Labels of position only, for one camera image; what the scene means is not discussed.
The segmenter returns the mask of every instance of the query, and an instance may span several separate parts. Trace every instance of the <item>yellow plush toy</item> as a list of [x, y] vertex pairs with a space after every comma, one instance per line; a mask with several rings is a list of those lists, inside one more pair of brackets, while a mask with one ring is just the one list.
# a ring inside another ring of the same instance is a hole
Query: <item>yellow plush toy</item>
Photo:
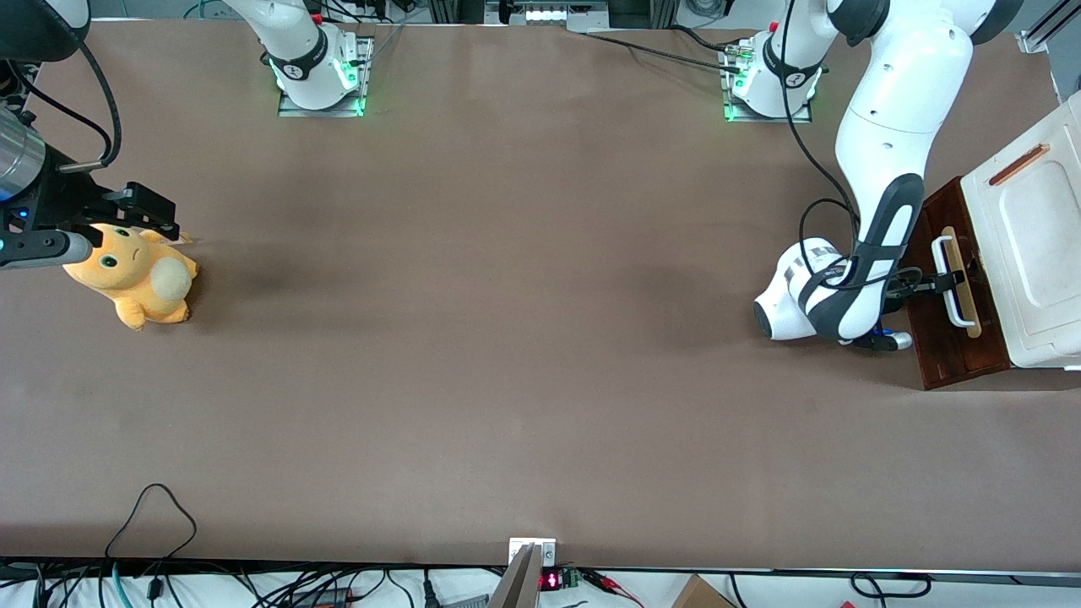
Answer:
[[136, 233], [109, 224], [94, 224], [102, 232], [102, 247], [88, 260], [65, 264], [71, 278], [112, 300], [117, 316], [142, 331], [147, 319], [178, 323], [190, 313], [184, 298], [199, 266], [162, 243], [154, 230]]

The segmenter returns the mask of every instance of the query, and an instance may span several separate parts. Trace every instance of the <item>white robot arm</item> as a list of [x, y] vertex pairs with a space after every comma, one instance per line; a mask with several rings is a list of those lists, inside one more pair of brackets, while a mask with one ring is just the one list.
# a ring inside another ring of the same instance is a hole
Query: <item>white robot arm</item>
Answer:
[[[331, 107], [360, 84], [356, 35], [316, 25], [303, 0], [226, 1], [258, 35], [279, 87], [297, 106]], [[114, 128], [111, 137], [98, 128], [105, 151], [97, 160], [76, 162], [41, 138], [32, 115], [0, 107], [0, 269], [85, 260], [102, 242], [95, 222], [179, 235], [172, 201], [137, 182], [112, 191], [90, 175], [117, 158], [121, 131], [108, 83], [83, 41], [89, 28], [88, 0], [0, 0], [0, 62], [12, 62], [13, 75], [32, 90], [16, 63], [57, 62], [81, 51], [102, 84]]]
[[806, 102], [838, 34], [850, 45], [871, 41], [870, 64], [836, 147], [859, 216], [853, 250], [843, 256], [825, 239], [809, 238], [785, 251], [755, 300], [766, 336], [818, 334], [850, 343], [875, 330], [923, 204], [927, 154], [964, 80], [973, 44], [999, 34], [1020, 3], [791, 0], [776, 32], [755, 37], [758, 65], [734, 94], [778, 118]]
[[223, 0], [267, 50], [278, 85], [297, 106], [324, 109], [360, 85], [357, 35], [316, 25], [304, 0]]

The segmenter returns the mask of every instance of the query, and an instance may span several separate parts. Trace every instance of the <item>power cable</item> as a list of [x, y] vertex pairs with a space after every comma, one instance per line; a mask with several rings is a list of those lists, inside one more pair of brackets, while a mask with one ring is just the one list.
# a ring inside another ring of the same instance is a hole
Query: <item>power cable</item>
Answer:
[[56, 25], [61, 26], [64, 34], [68, 37], [71, 42], [75, 42], [76, 47], [82, 53], [83, 57], [86, 58], [86, 63], [90, 64], [90, 69], [93, 70], [94, 77], [97, 79], [97, 84], [102, 88], [102, 93], [105, 94], [105, 103], [109, 107], [109, 117], [112, 119], [112, 145], [107, 147], [107, 149], [102, 153], [98, 157], [97, 162], [94, 163], [77, 163], [75, 166], [61, 167], [61, 172], [86, 172], [93, 171], [94, 169], [101, 169], [108, 167], [117, 159], [120, 155], [120, 110], [117, 109], [117, 98], [112, 95], [112, 89], [109, 88], [109, 82], [105, 78], [105, 72], [102, 71], [102, 66], [98, 65], [97, 60], [94, 58], [94, 54], [83, 42], [82, 37], [76, 34], [71, 25], [53, 9], [46, 0], [37, 0], [38, 5], [41, 6], [48, 13]]
[[599, 36], [597, 34], [578, 32], [579, 36], [585, 36], [586, 38], [592, 38], [593, 40], [602, 40], [604, 42], [611, 42], [612, 44], [618, 44], [620, 47], [626, 47], [628, 49], [633, 49], [636, 51], [642, 51], [643, 53], [650, 53], [651, 55], [657, 55], [658, 57], [665, 57], [667, 60], [672, 60], [677, 62], [682, 62], [690, 65], [696, 65], [702, 67], [708, 67], [710, 69], [719, 69], [721, 71], [728, 71], [731, 74], [739, 74], [739, 68], [735, 66], [726, 66], [721, 64], [715, 64], [710, 62], [704, 62], [702, 60], [694, 60], [691, 57], [684, 57], [682, 55], [677, 55], [675, 53], [667, 53], [665, 51], [658, 51], [656, 49], [650, 49], [649, 47], [642, 47], [641, 44], [635, 44], [633, 42], [627, 42], [626, 40], [616, 40], [615, 38], [609, 38], [606, 36]]
[[406, 589], [405, 589], [405, 587], [403, 587], [402, 585], [398, 584], [398, 581], [396, 581], [396, 580], [393, 579], [393, 577], [391, 577], [391, 576], [390, 576], [390, 570], [384, 570], [384, 572], [386, 572], [386, 574], [387, 574], [387, 580], [388, 580], [388, 581], [390, 582], [390, 584], [392, 584], [392, 585], [395, 585], [396, 587], [398, 587], [398, 589], [402, 590], [402, 593], [404, 593], [404, 594], [405, 594], [405, 597], [408, 597], [408, 598], [409, 598], [409, 608], [416, 608], [416, 607], [415, 607], [415, 606], [413, 605], [413, 594], [412, 594], [412, 593], [410, 593], [410, 592], [409, 592], [409, 590], [406, 590]]
[[[856, 581], [860, 580], [869, 582], [875, 591], [868, 592], [860, 589], [859, 585], [856, 584]], [[912, 593], [884, 593], [882, 591], [882, 587], [879, 585], [878, 581], [875, 580], [875, 577], [872, 577], [871, 574], [867, 572], [853, 572], [852, 576], [849, 577], [849, 585], [852, 586], [852, 591], [858, 593], [859, 595], [868, 599], [878, 599], [879, 602], [881, 602], [882, 608], [889, 608], [885, 604], [886, 598], [916, 599], [918, 597], [923, 597], [924, 595], [931, 593], [931, 582], [932, 582], [931, 577], [923, 574], [920, 580], [923, 581], [924, 586], [919, 591], [915, 591]]]

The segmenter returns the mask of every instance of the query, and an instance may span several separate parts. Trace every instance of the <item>black cable on table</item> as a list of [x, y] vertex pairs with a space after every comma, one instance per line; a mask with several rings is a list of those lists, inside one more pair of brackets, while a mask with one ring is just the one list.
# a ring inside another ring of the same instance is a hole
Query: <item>black cable on table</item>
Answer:
[[739, 585], [736, 584], [735, 572], [729, 572], [729, 580], [732, 581], [732, 594], [736, 596], [736, 603], [739, 604], [739, 608], [747, 608], [747, 605], [744, 604], [743, 595], [739, 594]]
[[732, 74], [739, 74], [739, 68], [735, 66], [726, 66], [721, 64], [715, 64], [709, 62], [704, 62], [702, 60], [694, 60], [691, 57], [684, 57], [683, 55], [677, 55], [675, 53], [668, 53], [665, 51], [658, 51], [656, 49], [650, 49], [649, 47], [642, 47], [641, 44], [635, 44], [633, 42], [627, 42], [625, 40], [616, 40], [615, 38], [609, 38], [606, 36], [599, 36], [597, 34], [578, 32], [579, 36], [585, 36], [586, 38], [592, 38], [593, 40], [601, 40], [604, 42], [611, 42], [612, 44], [618, 44], [620, 47], [626, 47], [628, 49], [633, 49], [636, 51], [642, 51], [643, 53], [650, 53], [652, 55], [657, 55], [658, 57], [665, 57], [668, 60], [673, 60], [677, 62], [683, 62], [685, 64], [708, 67], [711, 69], [719, 69], [721, 71], [728, 71]]
[[690, 27], [680, 25], [678, 23], [668, 26], [668, 29], [675, 29], [676, 31], [682, 31], [683, 34], [690, 36], [691, 39], [694, 40], [695, 42], [697, 42], [699, 45], [705, 47], [706, 49], [709, 49], [710, 51], [717, 51], [719, 53], [723, 53], [724, 49], [726, 47], [730, 47], [732, 44], [736, 44], [736, 43], [739, 42], [739, 40], [742, 40], [740, 38], [736, 38], [735, 40], [729, 40], [728, 42], [709, 42], [705, 38], [698, 36], [697, 31], [691, 29]]
[[393, 579], [393, 577], [391, 577], [391, 576], [390, 576], [390, 570], [384, 570], [384, 572], [386, 572], [386, 574], [387, 574], [387, 580], [388, 580], [388, 581], [390, 581], [390, 584], [392, 584], [392, 585], [395, 585], [396, 587], [398, 587], [398, 589], [402, 590], [402, 593], [404, 593], [404, 594], [405, 594], [405, 597], [408, 597], [408, 598], [409, 598], [409, 608], [416, 608], [416, 606], [414, 606], [414, 605], [413, 605], [413, 594], [412, 594], [412, 593], [410, 593], [410, 592], [409, 592], [409, 590], [406, 590], [406, 589], [405, 589], [405, 587], [403, 587], [402, 585], [398, 584], [398, 581], [396, 581], [396, 580]]
[[[931, 593], [931, 581], [932, 581], [931, 577], [924, 574], [921, 580], [923, 581], [924, 586], [919, 591], [912, 593], [884, 593], [882, 591], [882, 587], [879, 585], [878, 581], [875, 580], [875, 577], [872, 577], [871, 574], [867, 572], [853, 572], [852, 576], [849, 577], [849, 585], [852, 586], [852, 591], [858, 593], [859, 595], [868, 599], [878, 599], [879, 602], [881, 602], [882, 608], [889, 608], [885, 604], [885, 600], [888, 598], [916, 599], [918, 597], [923, 597], [924, 595]], [[875, 591], [873, 592], [864, 591], [863, 589], [859, 587], [856, 581], [867, 581], [868, 583], [870, 583], [871, 587]]]
[[145, 488], [143, 488], [143, 491], [138, 493], [138, 498], [135, 499], [135, 504], [134, 506], [132, 506], [131, 513], [128, 514], [128, 519], [125, 519], [123, 525], [120, 526], [120, 529], [117, 530], [117, 533], [112, 534], [112, 538], [109, 539], [109, 543], [105, 545], [106, 559], [115, 559], [115, 557], [110, 554], [110, 550], [112, 548], [114, 543], [116, 543], [117, 540], [120, 538], [120, 536], [128, 530], [128, 526], [130, 526], [132, 519], [135, 518], [135, 513], [138, 512], [138, 507], [143, 503], [143, 499], [146, 498], [147, 492], [149, 492], [154, 488], [161, 488], [162, 490], [164, 490], [164, 492], [169, 494], [169, 500], [173, 501], [173, 506], [176, 507], [176, 511], [179, 511], [181, 515], [183, 515], [188, 520], [188, 523], [191, 524], [191, 533], [188, 536], [187, 540], [176, 545], [176, 547], [173, 551], [170, 551], [168, 554], [165, 554], [165, 556], [159, 559], [159, 561], [171, 559], [174, 555], [176, 555], [177, 552], [188, 546], [188, 544], [190, 544], [191, 541], [195, 540], [196, 534], [199, 533], [199, 525], [196, 524], [196, 518], [192, 517], [191, 514], [188, 513], [186, 508], [184, 508], [184, 505], [182, 505], [178, 500], [176, 500], [176, 494], [173, 493], [173, 490], [169, 489], [169, 486], [164, 484], [154, 483], [147, 485]]

